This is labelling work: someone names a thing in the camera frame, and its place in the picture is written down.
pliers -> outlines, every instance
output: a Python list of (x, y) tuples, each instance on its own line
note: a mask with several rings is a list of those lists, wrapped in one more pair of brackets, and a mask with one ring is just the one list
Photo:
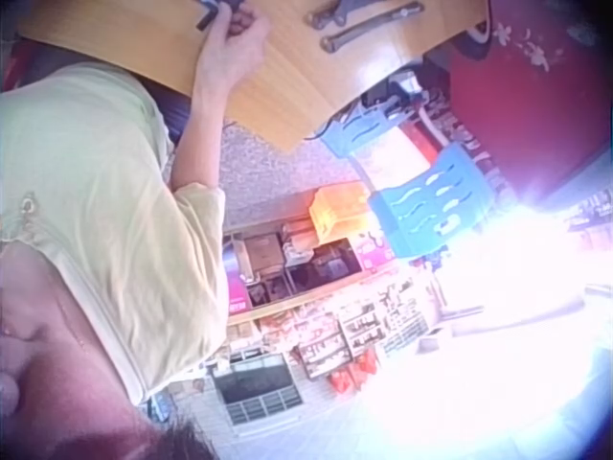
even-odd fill
[(219, 2), (225, 2), (230, 5), (232, 12), (237, 12), (238, 7), (243, 2), (243, 0), (197, 0), (198, 3), (201, 3), (209, 10), (205, 14), (205, 16), (200, 19), (200, 22), (195, 26), (199, 31), (204, 31), (209, 25), (214, 21), (219, 12)]

yellow shirt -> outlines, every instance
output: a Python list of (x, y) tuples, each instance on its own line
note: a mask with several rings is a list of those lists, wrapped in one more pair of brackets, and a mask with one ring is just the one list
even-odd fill
[(134, 403), (225, 336), (225, 196), (174, 194), (162, 117), (129, 74), (67, 67), (0, 95), (0, 224), (57, 268)]

cardboard box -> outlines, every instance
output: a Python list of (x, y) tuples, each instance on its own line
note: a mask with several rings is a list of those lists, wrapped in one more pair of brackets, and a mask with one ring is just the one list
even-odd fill
[(245, 246), (254, 272), (272, 273), (281, 270), (285, 264), (284, 252), (281, 249), (277, 234), (271, 233), (260, 237), (248, 238)]

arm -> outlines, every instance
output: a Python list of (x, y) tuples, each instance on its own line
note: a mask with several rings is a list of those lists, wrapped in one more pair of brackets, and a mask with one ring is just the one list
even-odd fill
[(232, 14), (226, 3), (202, 47), (195, 70), (192, 111), (170, 175), (173, 192), (199, 183), (219, 185), (219, 157), (223, 115), (234, 87), (263, 60), (269, 32), (266, 18), (246, 3)]

hand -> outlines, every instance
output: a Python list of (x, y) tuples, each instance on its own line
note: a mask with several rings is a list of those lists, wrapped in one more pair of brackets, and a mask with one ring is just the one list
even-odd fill
[(246, 2), (234, 14), (227, 3), (220, 2), (198, 58), (194, 98), (203, 102), (227, 99), (232, 89), (262, 63), (269, 31), (266, 17)]

